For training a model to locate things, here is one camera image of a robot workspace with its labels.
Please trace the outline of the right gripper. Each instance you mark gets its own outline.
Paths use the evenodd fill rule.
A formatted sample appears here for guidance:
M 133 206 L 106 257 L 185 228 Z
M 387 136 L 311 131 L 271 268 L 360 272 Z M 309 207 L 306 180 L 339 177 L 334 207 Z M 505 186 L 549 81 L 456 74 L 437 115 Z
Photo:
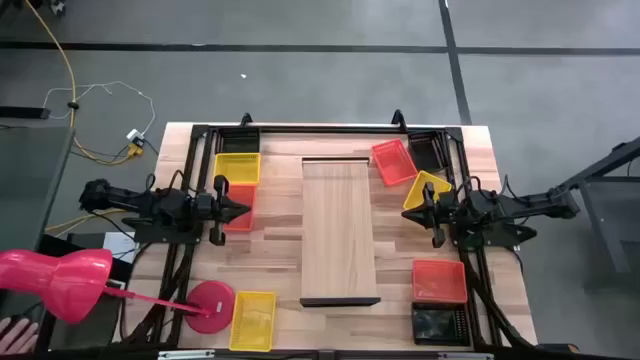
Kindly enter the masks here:
M 401 216 L 424 228 L 433 230 L 432 244 L 434 248 L 441 248 L 446 242 L 445 231 L 442 225 L 454 225 L 458 198 L 455 190 L 439 193 L 439 199 L 435 199 L 435 185 L 427 182 L 423 189 L 425 202 L 417 207 L 405 210 Z

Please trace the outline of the grey desk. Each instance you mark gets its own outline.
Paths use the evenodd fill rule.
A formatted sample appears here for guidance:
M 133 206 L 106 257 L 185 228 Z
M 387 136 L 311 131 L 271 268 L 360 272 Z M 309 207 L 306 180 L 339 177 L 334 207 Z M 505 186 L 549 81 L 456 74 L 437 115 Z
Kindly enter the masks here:
M 38 247 L 73 136 L 66 127 L 0 128 L 0 252 Z

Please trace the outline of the white paper sheet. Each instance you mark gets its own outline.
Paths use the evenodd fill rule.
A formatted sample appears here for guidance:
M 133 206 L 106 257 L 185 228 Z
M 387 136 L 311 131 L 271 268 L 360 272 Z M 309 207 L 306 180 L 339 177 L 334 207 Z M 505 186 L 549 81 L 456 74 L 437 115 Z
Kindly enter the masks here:
M 104 234 L 103 248 L 112 252 L 113 257 L 127 263 L 132 263 L 138 249 L 138 244 L 134 242 L 130 235 L 120 232 L 107 232 Z

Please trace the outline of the red plastic basket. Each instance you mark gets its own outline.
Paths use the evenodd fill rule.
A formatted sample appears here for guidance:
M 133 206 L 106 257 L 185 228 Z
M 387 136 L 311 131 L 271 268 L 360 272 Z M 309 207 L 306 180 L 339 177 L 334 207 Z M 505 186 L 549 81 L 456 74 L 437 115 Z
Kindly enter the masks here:
M 412 290 L 415 301 L 463 304 L 468 300 L 465 267 L 460 261 L 414 259 Z
M 253 226 L 253 210 L 256 199 L 256 185 L 232 184 L 228 196 L 236 203 L 249 206 L 251 210 L 227 224 L 224 229 L 231 232 L 250 232 Z
M 401 139 L 374 145 L 371 155 L 385 186 L 399 185 L 417 175 L 417 169 Z

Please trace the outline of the wooden board tray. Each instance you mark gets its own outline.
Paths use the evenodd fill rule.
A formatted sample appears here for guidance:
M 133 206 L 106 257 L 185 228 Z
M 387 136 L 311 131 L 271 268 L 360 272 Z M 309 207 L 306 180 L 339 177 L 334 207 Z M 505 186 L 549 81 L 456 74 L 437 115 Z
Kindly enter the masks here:
M 301 305 L 379 303 L 369 160 L 304 158 L 302 198 Z

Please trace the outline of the pink desk lamp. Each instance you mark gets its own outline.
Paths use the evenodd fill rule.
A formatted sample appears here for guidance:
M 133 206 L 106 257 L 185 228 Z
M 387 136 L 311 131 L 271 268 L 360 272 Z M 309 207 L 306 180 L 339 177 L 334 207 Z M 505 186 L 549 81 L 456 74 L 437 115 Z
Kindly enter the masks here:
M 35 294 L 49 312 L 70 323 L 82 321 L 103 294 L 181 310 L 186 313 L 189 327 L 201 334 L 217 333 L 232 321 L 235 293 L 225 283 L 200 283 L 183 305 L 109 287 L 112 265 L 113 256 L 108 249 L 79 250 L 62 257 L 29 250 L 3 251 L 0 289 Z

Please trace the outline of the yellow plastic basket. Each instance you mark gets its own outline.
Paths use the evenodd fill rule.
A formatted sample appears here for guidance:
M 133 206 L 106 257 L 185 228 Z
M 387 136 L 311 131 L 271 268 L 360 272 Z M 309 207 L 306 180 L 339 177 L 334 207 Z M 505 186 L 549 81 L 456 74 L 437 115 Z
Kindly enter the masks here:
M 257 184 L 260 181 L 260 153 L 219 153 L 214 177 L 224 176 L 232 184 Z
M 420 171 L 416 176 L 414 183 L 403 203 L 404 210 L 410 210 L 416 208 L 424 203 L 424 196 L 422 193 L 423 188 L 427 183 L 431 183 L 434 187 L 435 201 L 439 200 L 441 193 L 449 192 L 452 190 L 452 185 L 441 178 L 432 175 L 426 171 Z
M 269 352 L 274 337 L 275 312 L 274 292 L 239 291 L 234 303 L 229 349 Z

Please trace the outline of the black case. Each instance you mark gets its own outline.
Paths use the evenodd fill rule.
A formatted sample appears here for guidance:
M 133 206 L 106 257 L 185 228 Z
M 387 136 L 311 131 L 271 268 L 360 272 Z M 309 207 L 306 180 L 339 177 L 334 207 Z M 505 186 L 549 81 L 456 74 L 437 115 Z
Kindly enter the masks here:
M 60 257 L 75 250 L 103 248 L 104 234 L 43 235 L 38 251 Z M 109 285 L 120 288 L 127 285 L 132 271 L 132 263 L 114 258 Z M 121 304 L 120 298 L 101 297 L 88 316 L 79 324 L 69 324 L 57 319 L 50 312 L 43 311 L 36 350 L 77 349 L 109 344 L 116 332 Z

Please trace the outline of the black metal table frame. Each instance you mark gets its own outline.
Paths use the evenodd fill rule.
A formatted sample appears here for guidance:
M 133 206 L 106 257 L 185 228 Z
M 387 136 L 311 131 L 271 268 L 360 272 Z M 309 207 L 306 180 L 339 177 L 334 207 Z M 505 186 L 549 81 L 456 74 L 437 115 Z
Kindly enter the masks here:
M 156 186 L 169 184 L 184 168 L 192 127 L 198 123 L 168 123 L 155 165 Z M 370 307 L 303 308 L 301 293 L 302 164 L 303 157 L 368 157 L 371 147 L 406 135 L 398 126 L 266 125 L 276 132 L 261 134 L 261 179 L 254 230 L 229 233 L 224 247 L 212 245 L 208 234 L 196 246 L 188 290 L 204 280 L 219 280 L 236 291 L 273 292 L 275 313 L 273 352 L 316 349 L 364 351 L 435 351 L 444 347 L 416 346 L 412 339 L 411 268 L 414 258 L 458 259 L 448 241 L 440 249 L 431 234 L 401 217 L 411 183 L 386 187 L 370 160 L 369 179 L 375 245 L 377 295 Z M 501 187 L 489 129 L 486 126 L 414 125 L 426 130 L 453 130 L 465 147 L 471 175 L 483 188 Z M 157 296 L 168 245 L 153 245 L 135 266 L 131 288 Z M 537 343 L 520 264 L 508 250 L 488 248 L 493 295 L 512 325 Z

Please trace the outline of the black floor strip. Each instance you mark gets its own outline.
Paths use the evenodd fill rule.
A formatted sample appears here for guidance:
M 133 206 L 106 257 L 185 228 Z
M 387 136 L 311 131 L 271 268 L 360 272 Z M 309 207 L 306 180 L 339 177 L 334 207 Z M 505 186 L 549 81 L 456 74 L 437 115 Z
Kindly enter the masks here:
M 0 106 L 0 118 L 46 120 L 50 113 L 47 108 Z

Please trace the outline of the person's hand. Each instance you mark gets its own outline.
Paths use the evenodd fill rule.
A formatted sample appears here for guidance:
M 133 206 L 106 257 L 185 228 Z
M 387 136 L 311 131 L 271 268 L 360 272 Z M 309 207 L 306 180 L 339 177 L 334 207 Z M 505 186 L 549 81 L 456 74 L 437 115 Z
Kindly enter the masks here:
M 31 352 L 38 340 L 38 327 L 26 318 L 17 322 L 9 317 L 0 320 L 0 355 Z

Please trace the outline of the dark metal side table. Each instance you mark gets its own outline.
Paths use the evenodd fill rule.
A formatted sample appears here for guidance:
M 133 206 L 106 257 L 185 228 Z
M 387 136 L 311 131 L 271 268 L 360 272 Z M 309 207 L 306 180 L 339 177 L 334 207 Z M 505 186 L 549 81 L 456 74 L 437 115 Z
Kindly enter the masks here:
M 595 236 L 604 243 L 612 268 L 585 284 L 588 291 L 640 292 L 640 175 L 611 173 L 640 164 L 640 136 L 615 146 L 604 158 L 562 183 L 581 192 Z

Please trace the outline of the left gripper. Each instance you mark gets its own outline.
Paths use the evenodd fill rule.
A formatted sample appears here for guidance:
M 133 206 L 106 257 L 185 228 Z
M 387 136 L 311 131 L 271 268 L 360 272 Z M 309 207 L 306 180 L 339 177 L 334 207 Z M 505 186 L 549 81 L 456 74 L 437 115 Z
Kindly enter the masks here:
M 224 175 L 216 175 L 213 180 L 214 193 L 205 190 L 197 191 L 192 201 L 193 216 L 196 221 L 212 221 L 209 229 L 209 241 L 216 246 L 224 246 L 226 235 L 222 229 L 222 211 L 224 199 L 228 193 L 229 181 Z M 227 198 L 227 206 L 238 210 L 232 213 L 230 224 L 250 224 L 251 206 Z

